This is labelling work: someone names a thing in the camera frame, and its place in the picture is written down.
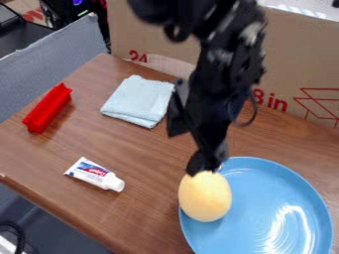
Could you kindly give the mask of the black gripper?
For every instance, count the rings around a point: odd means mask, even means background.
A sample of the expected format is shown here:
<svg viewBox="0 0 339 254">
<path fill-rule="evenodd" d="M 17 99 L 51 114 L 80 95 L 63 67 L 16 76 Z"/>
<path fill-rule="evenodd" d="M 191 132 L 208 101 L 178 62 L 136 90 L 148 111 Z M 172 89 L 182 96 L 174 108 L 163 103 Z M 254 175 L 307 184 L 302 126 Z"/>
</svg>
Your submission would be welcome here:
<svg viewBox="0 0 339 254">
<path fill-rule="evenodd" d="M 198 66 L 188 80 L 175 83 L 167 111 L 167 133 L 175 137 L 190 133 L 196 143 L 186 172 L 194 177 L 203 171 L 216 172 L 230 158 L 227 133 L 238 122 L 247 99 L 255 96 L 260 69 L 238 71 Z"/>
</svg>

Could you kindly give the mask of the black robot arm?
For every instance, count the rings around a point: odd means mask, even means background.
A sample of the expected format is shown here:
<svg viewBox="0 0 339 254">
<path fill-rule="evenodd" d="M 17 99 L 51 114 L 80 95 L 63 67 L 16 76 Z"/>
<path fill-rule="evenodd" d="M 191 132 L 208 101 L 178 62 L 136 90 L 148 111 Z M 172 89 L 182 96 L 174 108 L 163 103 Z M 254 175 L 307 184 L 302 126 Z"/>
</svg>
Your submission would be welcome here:
<svg viewBox="0 0 339 254">
<path fill-rule="evenodd" d="M 240 121 L 263 66 L 266 17 L 255 0 L 127 0 L 136 17 L 163 28 L 170 41 L 200 42 L 196 68 L 175 83 L 167 110 L 171 137 L 192 135 L 198 150 L 186 172 L 214 172 L 230 157 L 227 132 Z"/>
</svg>

